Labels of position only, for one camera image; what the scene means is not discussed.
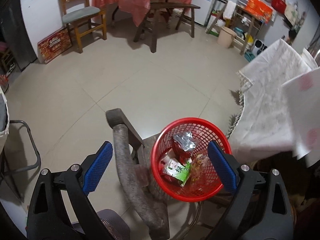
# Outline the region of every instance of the cardboard box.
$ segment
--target cardboard box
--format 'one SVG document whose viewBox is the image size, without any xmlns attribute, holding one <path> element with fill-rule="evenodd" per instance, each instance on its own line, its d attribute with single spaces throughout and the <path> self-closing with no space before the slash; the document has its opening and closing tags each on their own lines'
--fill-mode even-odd
<svg viewBox="0 0 320 240">
<path fill-rule="evenodd" d="M 38 42 L 38 49 L 46 64 L 71 46 L 67 28 L 62 28 Z"/>
<path fill-rule="evenodd" d="M 272 18 L 273 9 L 260 0 L 249 0 L 244 9 L 265 23 Z"/>
</svg>

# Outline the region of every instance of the metal screw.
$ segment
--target metal screw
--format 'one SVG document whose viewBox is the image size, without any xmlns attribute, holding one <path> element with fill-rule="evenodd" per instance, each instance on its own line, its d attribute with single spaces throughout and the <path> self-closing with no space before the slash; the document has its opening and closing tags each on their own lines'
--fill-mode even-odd
<svg viewBox="0 0 320 240">
<path fill-rule="evenodd" d="M 41 171 L 41 174 L 42 175 L 46 175 L 48 173 L 48 169 L 43 169 L 42 171 Z"/>
<path fill-rule="evenodd" d="M 278 176 L 278 175 L 279 175 L 279 171 L 278 171 L 278 170 L 276 170 L 276 169 L 273 169 L 273 170 L 272 170 L 272 173 L 273 173 L 273 175 L 276 175 L 276 176 Z"/>
<path fill-rule="evenodd" d="M 72 171 L 77 171 L 77 170 L 79 170 L 79 165 L 78 164 L 73 164 L 72 166 L 71 166 L 71 170 Z"/>
<path fill-rule="evenodd" d="M 250 169 L 250 168 L 249 168 L 248 165 L 245 165 L 245 164 L 241 165 L 241 170 L 243 170 L 243 171 L 248 171 L 249 169 Z"/>
</svg>

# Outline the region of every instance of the white towel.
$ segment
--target white towel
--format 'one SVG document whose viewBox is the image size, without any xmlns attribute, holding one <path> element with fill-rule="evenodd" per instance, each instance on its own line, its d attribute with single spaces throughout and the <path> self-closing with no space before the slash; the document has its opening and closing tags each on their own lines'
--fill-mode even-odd
<svg viewBox="0 0 320 240">
<path fill-rule="evenodd" d="M 320 68 L 283 84 L 295 136 L 294 155 L 307 166 L 320 160 Z"/>
<path fill-rule="evenodd" d="M 225 20 L 227 20 L 227 19 L 230 20 L 232 18 L 236 6 L 237 6 L 237 4 L 235 2 L 230 1 L 230 0 L 228 1 L 227 6 L 223 12 L 223 18 Z"/>
</svg>

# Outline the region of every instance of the red handbag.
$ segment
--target red handbag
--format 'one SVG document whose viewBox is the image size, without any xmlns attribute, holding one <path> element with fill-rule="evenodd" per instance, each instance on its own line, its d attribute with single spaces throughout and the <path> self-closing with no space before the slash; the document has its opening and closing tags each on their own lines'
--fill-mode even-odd
<svg viewBox="0 0 320 240">
<path fill-rule="evenodd" d="M 272 0 L 271 6 L 279 13 L 284 14 L 285 8 L 287 7 L 287 4 L 285 3 L 285 0 Z"/>
</svg>

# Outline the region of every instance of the green snack package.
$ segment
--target green snack package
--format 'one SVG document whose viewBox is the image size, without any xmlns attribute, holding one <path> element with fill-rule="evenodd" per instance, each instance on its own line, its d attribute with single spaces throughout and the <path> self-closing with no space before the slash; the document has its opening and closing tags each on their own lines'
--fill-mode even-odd
<svg viewBox="0 0 320 240">
<path fill-rule="evenodd" d="M 169 156 L 166 156 L 163 161 L 165 162 L 163 173 L 182 181 L 181 186 L 183 187 L 190 176 L 191 159 L 189 158 L 186 161 L 186 166 L 183 166 L 175 158 L 170 158 Z"/>
</svg>

